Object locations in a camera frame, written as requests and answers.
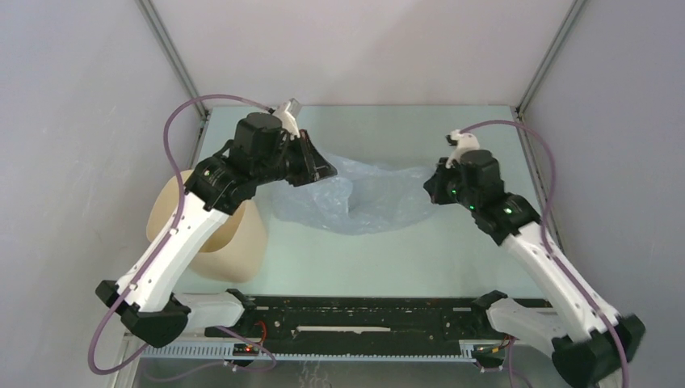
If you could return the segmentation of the blue plastic trash bag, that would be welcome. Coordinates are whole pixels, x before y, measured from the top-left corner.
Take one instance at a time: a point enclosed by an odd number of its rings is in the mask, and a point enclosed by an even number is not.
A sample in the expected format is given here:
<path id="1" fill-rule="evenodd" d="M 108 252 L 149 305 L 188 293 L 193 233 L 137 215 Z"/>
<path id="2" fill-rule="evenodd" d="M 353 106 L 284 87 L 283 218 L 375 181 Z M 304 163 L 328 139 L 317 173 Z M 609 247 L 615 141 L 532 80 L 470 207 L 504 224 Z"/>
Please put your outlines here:
<path id="1" fill-rule="evenodd" d="M 271 190 L 271 208 L 281 221 L 337 234 L 377 234 L 425 221 L 435 213 L 423 184 L 428 167 L 391 168 L 335 154 L 324 158 L 338 174 L 301 187 L 279 181 Z"/>

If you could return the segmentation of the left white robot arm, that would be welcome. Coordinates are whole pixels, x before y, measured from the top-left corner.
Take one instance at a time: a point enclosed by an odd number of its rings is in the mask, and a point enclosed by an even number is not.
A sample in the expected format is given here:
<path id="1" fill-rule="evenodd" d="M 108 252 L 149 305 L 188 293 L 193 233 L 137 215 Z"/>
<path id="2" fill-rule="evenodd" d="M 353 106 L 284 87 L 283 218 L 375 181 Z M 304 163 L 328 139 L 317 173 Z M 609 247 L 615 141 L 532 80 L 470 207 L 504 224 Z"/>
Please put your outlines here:
<path id="1" fill-rule="evenodd" d="M 337 173 L 292 120 L 264 112 L 247 115 L 233 138 L 196 165 L 180 189 L 178 208 L 149 249 L 119 280 L 102 281 L 97 296 L 154 348 L 198 328 L 226 327 L 235 336 L 249 335 L 255 315 L 242 293 L 174 293 L 176 283 L 210 236 L 259 186 L 284 180 L 299 187 Z"/>

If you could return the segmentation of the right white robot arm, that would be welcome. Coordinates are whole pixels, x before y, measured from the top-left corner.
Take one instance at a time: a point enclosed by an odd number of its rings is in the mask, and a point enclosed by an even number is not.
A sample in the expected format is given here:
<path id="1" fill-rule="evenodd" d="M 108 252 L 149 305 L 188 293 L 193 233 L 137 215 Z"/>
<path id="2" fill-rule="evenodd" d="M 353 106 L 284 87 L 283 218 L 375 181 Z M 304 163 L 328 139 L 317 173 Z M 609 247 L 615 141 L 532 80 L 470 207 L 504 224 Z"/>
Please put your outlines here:
<path id="1" fill-rule="evenodd" d="M 432 203 L 467 209 L 478 229 L 517 259 L 556 313 L 549 317 L 492 291 L 474 302 L 469 325 L 475 335 L 500 332 L 523 341 L 548 356 L 572 387 L 630 385 L 628 363 L 645 335 L 644 323 L 619 313 L 582 279 L 529 201 L 506 191 L 488 150 L 441 158 L 423 187 Z"/>

